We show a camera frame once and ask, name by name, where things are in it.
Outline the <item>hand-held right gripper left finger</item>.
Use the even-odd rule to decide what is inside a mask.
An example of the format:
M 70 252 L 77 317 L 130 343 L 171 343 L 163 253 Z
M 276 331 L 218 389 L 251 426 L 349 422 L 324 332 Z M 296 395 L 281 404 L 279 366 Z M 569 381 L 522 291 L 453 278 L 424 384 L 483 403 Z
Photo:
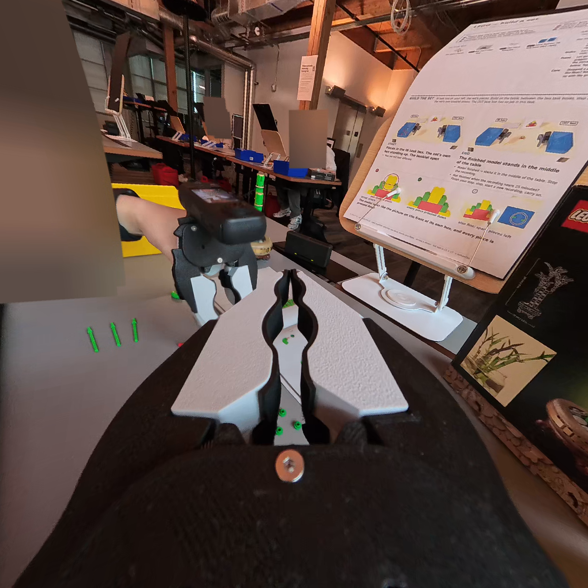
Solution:
M 282 389 L 274 342 L 289 280 L 289 270 L 264 269 L 252 293 L 206 324 L 212 331 L 172 405 L 175 416 L 234 424 L 253 444 L 274 444 Z

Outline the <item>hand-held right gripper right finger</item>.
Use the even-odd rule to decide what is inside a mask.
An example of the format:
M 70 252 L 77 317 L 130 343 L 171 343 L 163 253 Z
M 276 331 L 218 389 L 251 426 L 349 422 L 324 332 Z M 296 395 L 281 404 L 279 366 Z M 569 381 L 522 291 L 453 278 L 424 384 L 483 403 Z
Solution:
M 302 431 L 311 445 L 330 442 L 363 417 L 404 413 L 409 404 L 363 317 L 298 270 L 290 271 L 302 351 Z

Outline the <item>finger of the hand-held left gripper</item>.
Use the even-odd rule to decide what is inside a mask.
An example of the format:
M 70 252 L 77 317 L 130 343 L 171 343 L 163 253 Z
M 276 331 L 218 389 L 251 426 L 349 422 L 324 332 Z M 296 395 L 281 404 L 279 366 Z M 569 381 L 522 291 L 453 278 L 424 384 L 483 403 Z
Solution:
M 190 285 L 194 297 L 193 314 L 199 327 L 211 320 L 218 319 L 215 308 L 217 284 L 205 275 L 194 276 L 190 279 Z
M 219 281 L 231 305 L 240 302 L 255 290 L 256 286 L 252 283 L 249 269 L 249 265 L 229 266 L 225 264 L 219 271 Z

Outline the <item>yellow plastic bin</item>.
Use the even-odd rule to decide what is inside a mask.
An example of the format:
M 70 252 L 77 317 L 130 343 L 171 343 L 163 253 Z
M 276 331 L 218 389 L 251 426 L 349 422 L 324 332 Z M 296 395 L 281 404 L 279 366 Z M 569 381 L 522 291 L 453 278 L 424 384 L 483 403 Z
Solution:
M 112 183 L 112 188 L 114 190 L 131 190 L 146 201 L 178 209 L 183 213 L 186 212 L 180 203 L 178 189 L 173 186 Z M 161 251 L 144 236 L 136 241 L 121 241 L 121 247 L 124 258 L 161 254 Z

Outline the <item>person's left forearm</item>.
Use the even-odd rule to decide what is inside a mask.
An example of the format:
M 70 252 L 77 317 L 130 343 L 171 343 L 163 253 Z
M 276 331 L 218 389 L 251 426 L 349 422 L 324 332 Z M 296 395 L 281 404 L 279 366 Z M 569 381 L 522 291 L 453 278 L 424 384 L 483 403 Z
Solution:
M 142 238 L 142 234 L 135 233 L 136 208 L 139 197 L 135 194 L 115 193 L 116 216 L 122 242 L 135 242 Z

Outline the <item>black lego set box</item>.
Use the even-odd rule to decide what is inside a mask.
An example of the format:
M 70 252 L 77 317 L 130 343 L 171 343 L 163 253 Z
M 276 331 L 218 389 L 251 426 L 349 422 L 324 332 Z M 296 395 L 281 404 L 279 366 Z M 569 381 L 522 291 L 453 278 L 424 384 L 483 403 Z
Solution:
M 445 379 L 586 525 L 586 180 L 569 189 Z

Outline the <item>person's left hand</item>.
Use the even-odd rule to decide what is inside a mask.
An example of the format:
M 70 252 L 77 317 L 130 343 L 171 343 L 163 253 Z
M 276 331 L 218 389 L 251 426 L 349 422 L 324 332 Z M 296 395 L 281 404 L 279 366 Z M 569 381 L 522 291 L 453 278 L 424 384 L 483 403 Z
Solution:
M 173 251 L 179 247 L 179 238 L 175 234 L 179 220 L 187 216 L 184 209 L 171 208 L 149 201 L 141 201 L 138 212 L 138 228 L 153 246 L 173 263 Z

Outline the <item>open instruction booklet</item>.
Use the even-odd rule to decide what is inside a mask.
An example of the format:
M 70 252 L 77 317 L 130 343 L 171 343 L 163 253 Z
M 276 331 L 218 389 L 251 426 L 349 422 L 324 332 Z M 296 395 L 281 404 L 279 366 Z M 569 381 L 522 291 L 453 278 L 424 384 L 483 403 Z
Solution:
M 212 356 L 222 361 L 223 374 L 228 375 L 230 384 L 245 385 L 245 391 L 259 390 L 266 382 L 271 364 L 271 347 L 263 332 L 263 320 L 277 302 L 275 285 L 282 278 L 282 272 L 269 267 L 258 272 L 257 288 L 242 301 L 231 305 L 226 295 L 217 303 L 223 310 L 212 332 Z M 306 344 L 300 334 L 298 306 L 293 301 L 292 286 L 281 309 L 281 331 L 276 335 L 272 348 L 279 358 L 283 384 L 291 394 L 300 395 L 302 351 Z

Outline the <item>long wooden background table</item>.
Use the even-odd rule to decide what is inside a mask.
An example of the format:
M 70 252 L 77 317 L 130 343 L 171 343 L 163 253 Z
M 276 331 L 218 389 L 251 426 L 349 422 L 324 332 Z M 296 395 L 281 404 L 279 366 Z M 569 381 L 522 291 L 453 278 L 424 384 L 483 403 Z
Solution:
M 284 174 L 280 174 L 280 173 L 277 173 L 274 171 L 273 165 L 266 166 L 263 163 L 259 164 L 259 163 L 255 163 L 255 162 L 239 160 L 238 158 L 234 157 L 234 151 L 230 150 L 230 149 L 227 150 L 227 149 L 210 148 L 208 146 L 202 146 L 200 144 L 194 144 L 192 147 L 190 147 L 190 144 L 188 142 L 176 141 L 170 137 L 156 136 L 155 138 L 160 141 L 170 143 L 174 146 L 179 146 L 181 148 L 187 149 L 188 151 L 192 151 L 192 152 L 198 151 L 200 153 L 205 153 L 207 155 L 215 156 L 217 158 L 221 158 L 226 161 L 230 161 L 236 165 L 241 165 L 243 167 L 262 172 L 265 175 L 271 175 L 275 178 L 280 178 L 280 179 L 283 179 L 283 180 L 286 180 L 289 182 L 298 183 L 298 184 L 302 184 L 302 185 L 323 186 L 323 187 L 331 187 L 331 188 L 342 186 L 342 182 L 338 179 L 319 180 L 319 179 L 312 179 L 312 178 L 307 178 L 307 177 L 304 177 L 304 178 L 291 177 L 291 176 L 287 176 Z

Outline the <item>black box with green light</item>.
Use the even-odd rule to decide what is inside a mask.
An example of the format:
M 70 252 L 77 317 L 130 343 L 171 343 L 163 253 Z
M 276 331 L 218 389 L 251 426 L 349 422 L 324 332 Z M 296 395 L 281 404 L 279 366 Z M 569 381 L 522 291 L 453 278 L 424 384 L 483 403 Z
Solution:
M 311 238 L 296 231 L 286 234 L 283 253 L 297 262 L 302 261 L 316 268 L 326 269 L 332 255 L 333 246 L 327 242 Z

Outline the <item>background document stand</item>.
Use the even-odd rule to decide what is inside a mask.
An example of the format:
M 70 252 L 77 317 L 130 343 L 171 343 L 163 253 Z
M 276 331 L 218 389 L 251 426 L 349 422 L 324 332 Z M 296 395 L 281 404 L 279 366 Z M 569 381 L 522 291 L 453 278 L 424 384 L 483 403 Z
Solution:
M 114 117 L 119 130 L 119 138 L 127 142 L 133 142 L 133 139 L 122 116 L 125 89 L 123 66 L 129 48 L 130 37 L 130 32 L 127 31 L 118 35 L 115 39 L 108 79 L 107 99 L 105 101 L 105 111 Z
M 274 159 L 286 160 L 287 154 L 269 104 L 253 104 L 261 128 L 263 146 Z

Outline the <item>black pole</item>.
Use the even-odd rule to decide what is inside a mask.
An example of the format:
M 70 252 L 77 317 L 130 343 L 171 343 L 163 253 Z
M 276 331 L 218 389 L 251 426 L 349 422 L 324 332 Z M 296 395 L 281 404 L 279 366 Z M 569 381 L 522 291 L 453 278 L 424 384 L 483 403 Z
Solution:
M 195 166 L 195 128 L 194 128 L 194 95 L 192 87 L 192 72 L 190 69 L 190 46 L 189 46 L 189 15 L 186 12 L 183 15 L 183 48 L 185 61 L 185 82 L 187 89 L 187 119 L 188 119 L 188 143 L 189 143 L 189 158 L 190 158 L 190 180 L 195 180 L 196 166 Z

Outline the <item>white paper notice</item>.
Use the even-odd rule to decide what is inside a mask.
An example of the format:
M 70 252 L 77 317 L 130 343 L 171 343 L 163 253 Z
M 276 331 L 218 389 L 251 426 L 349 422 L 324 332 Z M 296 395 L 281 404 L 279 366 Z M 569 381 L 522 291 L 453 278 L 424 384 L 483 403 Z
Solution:
M 298 101 L 310 102 L 312 100 L 317 62 L 318 55 L 306 55 L 301 59 L 297 93 Z

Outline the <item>wooden pillar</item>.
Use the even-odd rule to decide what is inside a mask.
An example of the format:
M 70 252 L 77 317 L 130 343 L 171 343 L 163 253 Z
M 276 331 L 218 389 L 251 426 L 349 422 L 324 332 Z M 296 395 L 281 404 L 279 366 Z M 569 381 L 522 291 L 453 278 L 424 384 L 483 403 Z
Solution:
M 314 1 L 313 3 L 311 30 L 306 55 L 308 57 L 317 57 L 315 64 L 315 77 L 310 99 L 299 99 L 300 110 L 315 110 L 318 108 L 327 48 L 335 10 L 336 1 Z

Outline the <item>silver ventilation duct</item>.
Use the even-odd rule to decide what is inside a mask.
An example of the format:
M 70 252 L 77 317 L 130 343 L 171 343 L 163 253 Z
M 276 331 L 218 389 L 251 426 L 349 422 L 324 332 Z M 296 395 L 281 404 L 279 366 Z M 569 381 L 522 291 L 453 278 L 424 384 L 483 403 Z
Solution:
M 254 62 L 244 56 L 238 55 L 213 43 L 199 39 L 193 34 L 189 34 L 187 39 L 194 44 L 196 48 L 201 49 L 207 54 L 213 55 L 225 62 L 229 62 L 245 71 L 245 89 L 243 99 L 243 138 L 242 145 L 245 149 L 252 146 L 252 124 L 253 124 L 253 102 L 254 89 L 256 85 L 257 67 Z

